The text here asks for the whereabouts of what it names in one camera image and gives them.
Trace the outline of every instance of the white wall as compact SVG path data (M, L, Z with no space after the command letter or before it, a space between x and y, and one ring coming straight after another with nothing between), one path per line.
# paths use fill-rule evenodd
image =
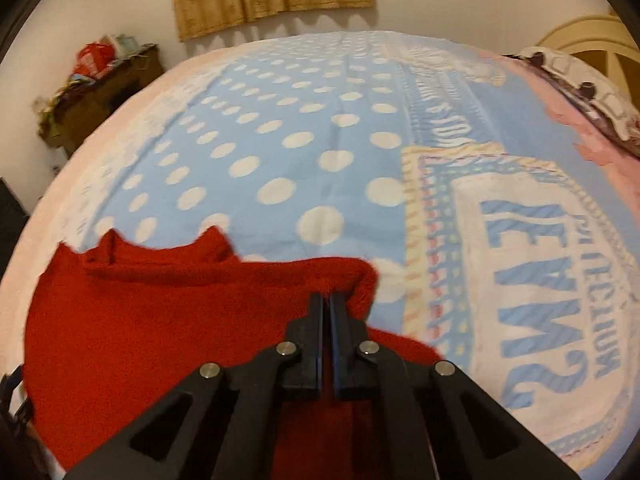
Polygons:
M29 104L39 94L51 95L76 51L105 32L159 43L170 68L214 48L329 30L397 30L507 54L535 44L567 20L607 12L605 0L377 0L375 9L283 13L179 43L171 0L43 0L0 64L0 175L31 210L51 176Z

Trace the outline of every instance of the bed sheet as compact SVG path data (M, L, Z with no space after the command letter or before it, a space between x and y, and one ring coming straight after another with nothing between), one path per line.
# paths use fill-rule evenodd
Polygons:
M391 32L271 40L162 92L52 239L219 226L247 260L357 256L368 323L467 371L585 479L640 427L640 164L516 60Z

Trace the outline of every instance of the metal screw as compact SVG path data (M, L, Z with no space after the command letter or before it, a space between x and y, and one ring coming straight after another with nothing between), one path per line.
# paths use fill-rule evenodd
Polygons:
M276 352L280 355L291 355L297 349L296 344L291 341L283 341L276 346Z
M434 368L438 375L445 377L453 375L456 371L456 367L454 366L454 364L450 363L449 361L438 361Z
M380 345L375 341L363 341L362 343L360 343L360 346L358 346L358 348L360 348L360 351L364 355L371 355L378 353L378 350L380 350Z
M204 363L200 367L200 375L205 379L216 377L220 373L220 366L215 363Z

